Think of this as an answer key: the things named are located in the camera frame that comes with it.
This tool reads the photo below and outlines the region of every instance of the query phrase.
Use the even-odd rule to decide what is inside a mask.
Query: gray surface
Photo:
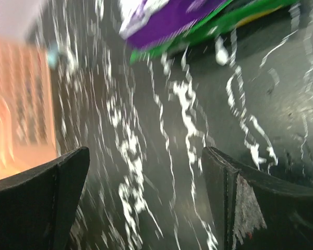
[[[146,61],[129,66],[129,49],[116,31],[115,1],[112,8],[105,3],[102,20],[94,1],[63,3],[50,3],[34,37],[42,46],[56,40],[56,34],[58,40],[68,39],[80,63],[72,76],[60,66],[52,80],[58,149],[61,153],[77,145],[91,149],[87,184],[72,229],[76,241],[72,249],[130,249],[128,239],[131,249],[209,249],[214,228],[199,165],[201,149],[205,143],[215,145],[256,167],[244,145],[239,119],[227,101],[226,85],[233,69],[216,64],[212,41],[190,49],[187,62],[196,96],[186,110],[171,83],[186,81],[181,55],[175,57],[168,82],[160,59],[152,61],[153,74]],[[261,69],[262,59],[291,32],[287,10],[237,30],[236,53],[247,114],[257,118],[279,158],[271,173],[306,186],[313,186],[310,13],[313,1],[306,1],[299,31],[273,51]],[[230,36],[225,45],[231,52]],[[278,84],[272,77],[275,73]],[[239,108],[237,89],[234,79],[232,90]],[[184,113],[199,133],[188,135]],[[266,171],[273,162],[267,142],[251,122],[246,124],[260,144],[260,157],[268,161],[260,166]],[[195,159],[191,163],[187,147]],[[125,213],[127,207],[132,213]]]

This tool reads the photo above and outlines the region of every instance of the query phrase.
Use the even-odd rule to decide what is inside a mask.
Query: purple wrapper
[[[135,12],[132,18],[135,22],[139,18],[145,18],[142,25],[131,34],[127,41],[137,49],[146,49],[164,43],[168,39],[190,29],[195,23],[218,8],[226,0],[169,0],[158,12]]]

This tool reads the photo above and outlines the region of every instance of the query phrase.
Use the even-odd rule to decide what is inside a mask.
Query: black marble surface
[[[30,41],[68,44],[78,62],[53,71],[58,152],[91,151],[69,248],[217,249],[204,146],[257,168],[259,145],[262,171],[313,188],[313,0],[293,13],[226,35],[232,67],[207,41],[170,73],[160,58],[129,65],[117,1],[48,4]]]

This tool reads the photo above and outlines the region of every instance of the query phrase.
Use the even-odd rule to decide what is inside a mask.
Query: purple and green package
[[[155,47],[190,29],[226,0],[140,0],[120,35],[136,49]]]

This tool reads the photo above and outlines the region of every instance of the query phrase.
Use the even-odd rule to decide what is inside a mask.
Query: orange basket
[[[0,179],[54,158],[46,51],[0,39]]]

